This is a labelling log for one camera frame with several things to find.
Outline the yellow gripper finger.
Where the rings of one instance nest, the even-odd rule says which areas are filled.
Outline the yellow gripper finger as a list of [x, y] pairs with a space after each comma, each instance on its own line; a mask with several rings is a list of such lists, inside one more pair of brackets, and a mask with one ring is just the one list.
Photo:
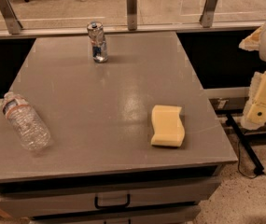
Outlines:
[[241, 125], [247, 130], [256, 130], [266, 123], [266, 71], [254, 73], [248, 95]]
[[239, 48], [247, 51], [258, 50], [261, 31], [262, 27], [256, 29], [251, 35], [243, 39], [239, 44]]

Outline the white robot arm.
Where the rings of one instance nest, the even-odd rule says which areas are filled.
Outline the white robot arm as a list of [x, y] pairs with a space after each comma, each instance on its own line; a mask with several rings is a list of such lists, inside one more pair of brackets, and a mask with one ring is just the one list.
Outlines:
[[[266, 22], [239, 44], [240, 49], [256, 50], [266, 62]], [[248, 100], [245, 103], [241, 125], [247, 130], [256, 130], [266, 123], [266, 71], [255, 72], [251, 79]]]

